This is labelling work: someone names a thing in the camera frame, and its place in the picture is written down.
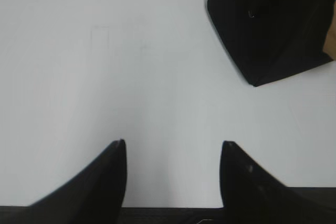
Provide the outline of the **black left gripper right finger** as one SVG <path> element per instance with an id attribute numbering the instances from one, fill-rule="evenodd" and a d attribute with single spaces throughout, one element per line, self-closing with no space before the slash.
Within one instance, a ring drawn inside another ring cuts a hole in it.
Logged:
<path id="1" fill-rule="evenodd" d="M 233 141 L 223 142 L 219 175 L 232 223 L 335 223 L 334 187 L 286 186 Z"/>

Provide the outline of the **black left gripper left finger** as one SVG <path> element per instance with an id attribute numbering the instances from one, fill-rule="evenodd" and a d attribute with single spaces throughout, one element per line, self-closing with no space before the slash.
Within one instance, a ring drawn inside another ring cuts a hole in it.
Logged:
<path id="1" fill-rule="evenodd" d="M 1 223 L 117 223 L 126 185 L 126 144 L 117 140 L 43 199 L 1 215 Z"/>

